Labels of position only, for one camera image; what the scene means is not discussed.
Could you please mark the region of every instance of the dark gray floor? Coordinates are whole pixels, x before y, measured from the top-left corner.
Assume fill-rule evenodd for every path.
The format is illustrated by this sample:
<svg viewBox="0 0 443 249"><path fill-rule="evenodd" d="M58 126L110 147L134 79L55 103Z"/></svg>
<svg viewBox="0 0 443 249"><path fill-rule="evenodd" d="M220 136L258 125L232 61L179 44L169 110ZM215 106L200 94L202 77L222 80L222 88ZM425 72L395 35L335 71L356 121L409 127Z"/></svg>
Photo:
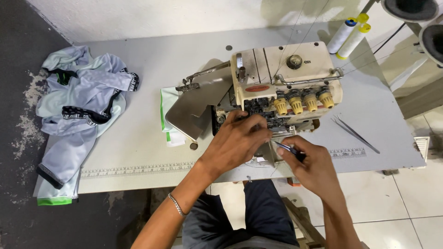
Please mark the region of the dark gray floor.
<svg viewBox="0 0 443 249"><path fill-rule="evenodd" d="M0 249L127 248L140 228L146 190L80 195L65 206L32 197L47 135L35 116L47 55L69 46L25 0L0 5Z"/></svg>

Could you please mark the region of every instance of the person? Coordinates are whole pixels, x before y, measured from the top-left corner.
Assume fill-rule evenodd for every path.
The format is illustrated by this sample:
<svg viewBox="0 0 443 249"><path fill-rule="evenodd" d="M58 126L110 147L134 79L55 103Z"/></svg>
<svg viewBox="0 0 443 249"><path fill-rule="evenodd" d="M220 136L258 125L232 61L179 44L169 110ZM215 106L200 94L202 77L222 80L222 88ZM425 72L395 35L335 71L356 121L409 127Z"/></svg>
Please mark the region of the person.
<svg viewBox="0 0 443 249"><path fill-rule="evenodd" d="M233 230L220 197L205 193L221 174L251 160L270 141L266 120L258 114L239 120L247 115L228 115L203 155L150 217L132 249L171 248L182 224L185 249L299 248L288 211L270 179L245 183L246 229ZM289 151L277 149L300 183L322 200L326 248L362 249L327 149L300 136L282 143L306 154L300 162Z"/></svg>

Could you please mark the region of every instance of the white table top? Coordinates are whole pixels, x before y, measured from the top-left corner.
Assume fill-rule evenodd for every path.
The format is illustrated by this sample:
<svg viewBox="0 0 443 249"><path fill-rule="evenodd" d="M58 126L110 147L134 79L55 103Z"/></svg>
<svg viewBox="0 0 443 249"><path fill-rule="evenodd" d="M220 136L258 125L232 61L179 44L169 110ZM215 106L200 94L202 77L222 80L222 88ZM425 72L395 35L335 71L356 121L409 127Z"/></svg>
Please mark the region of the white table top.
<svg viewBox="0 0 443 249"><path fill-rule="evenodd" d="M211 141L211 131L205 132L205 139L199 141L195 151L189 149L189 141L183 146L166 147L166 135L161 132L160 123L161 88L178 86L182 78L197 72L212 58L227 61L235 51L285 45L292 28L294 32L289 43L320 40L327 44L329 34L335 33L341 23L82 43L90 47L93 56L104 53L119 56L129 71L140 76L141 81L137 92L128 92L126 111L96 141L83 168L195 161ZM227 45L233 47L232 51L225 49ZM363 40L347 60L339 60L334 55L331 57L334 66L342 66L345 73L340 80L343 101L320 119L319 129L300 135L328 149L364 147L330 120L332 115L340 114L381 153L365 148L367 157L335 160L337 172L424 166L425 162L413 146L411 132L367 41ZM79 193L176 186L186 173L81 179ZM225 173L217 181L246 180L247 175L252 179L263 179L289 177L292 173L284 164L277 168L242 166Z"/></svg>

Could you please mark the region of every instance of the silver chain bracelet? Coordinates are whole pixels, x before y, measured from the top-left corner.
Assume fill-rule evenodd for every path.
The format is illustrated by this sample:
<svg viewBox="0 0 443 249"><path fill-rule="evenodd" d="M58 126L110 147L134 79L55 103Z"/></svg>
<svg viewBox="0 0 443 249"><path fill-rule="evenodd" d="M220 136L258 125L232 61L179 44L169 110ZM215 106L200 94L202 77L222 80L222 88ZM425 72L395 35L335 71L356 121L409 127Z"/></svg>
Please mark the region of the silver chain bracelet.
<svg viewBox="0 0 443 249"><path fill-rule="evenodd" d="M186 217L187 214L184 214L182 209L180 208L180 206L178 205L177 201L174 199L174 197L172 197L171 193L167 194L169 199L171 199L171 201L175 204L175 207L177 208L177 210L179 211L180 215L182 217Z"/></svg>

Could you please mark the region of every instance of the white thread spool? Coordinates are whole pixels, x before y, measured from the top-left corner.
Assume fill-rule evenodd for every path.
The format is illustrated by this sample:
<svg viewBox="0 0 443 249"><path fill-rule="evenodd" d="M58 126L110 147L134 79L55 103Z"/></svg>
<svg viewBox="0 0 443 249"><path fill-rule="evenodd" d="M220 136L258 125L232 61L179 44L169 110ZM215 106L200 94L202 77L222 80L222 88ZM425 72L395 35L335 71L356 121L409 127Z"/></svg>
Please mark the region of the white thread spool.
<svg viewBox="0 0 443 249"><path fill-rule="evenodd" d="M352 53L352 51L357 47L357 45L363 40L366 33L371 30L371 25L365 23L358 27L355 32L349 36L349 38L345 41L343 46L338 50L335 54L339 59L346 59Z"/></svg>
<svg viewBox="0 0 443 249"><path fill-rule="evenodd" d="M337 33L335 33L331 41L326 46L330 54L337 53L357 24L356 20L356 18L350 17L340 26Z"/></svg>

